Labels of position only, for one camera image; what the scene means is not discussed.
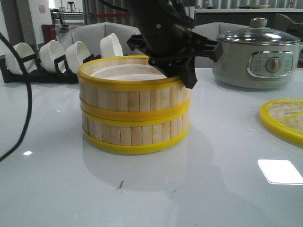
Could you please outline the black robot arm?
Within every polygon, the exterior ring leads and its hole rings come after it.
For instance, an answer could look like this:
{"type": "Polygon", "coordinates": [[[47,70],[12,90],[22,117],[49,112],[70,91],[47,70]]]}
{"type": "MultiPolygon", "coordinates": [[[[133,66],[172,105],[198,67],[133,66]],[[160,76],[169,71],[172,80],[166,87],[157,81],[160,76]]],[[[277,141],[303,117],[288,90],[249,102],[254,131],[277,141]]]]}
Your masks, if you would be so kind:
{"type": "Polygon", "coordinates": [[[197,83],[195,58],[217,62],[222,45],[192,31],[196,22],[180,0],[127,0],[126,8],[140,34],[127,41],[149,57],[148,63],[167,77],[180,76],[186,88],[197,83]]]}

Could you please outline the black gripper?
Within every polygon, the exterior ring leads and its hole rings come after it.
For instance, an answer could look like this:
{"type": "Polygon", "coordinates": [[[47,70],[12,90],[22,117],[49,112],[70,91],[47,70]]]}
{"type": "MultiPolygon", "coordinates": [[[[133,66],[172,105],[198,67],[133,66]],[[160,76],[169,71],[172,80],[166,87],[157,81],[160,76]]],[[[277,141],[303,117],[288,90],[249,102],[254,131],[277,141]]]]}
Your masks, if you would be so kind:
{"type": "Polygon", "coordinates": [[[127,45],[149,57],[148,63],[168,77],[180,76],[184,86],[192,89],[196,83],[195,57],[207,57],[217,62],[223,54],[220,42],[194,32],[156,32],[132,35],[127,45]]]}

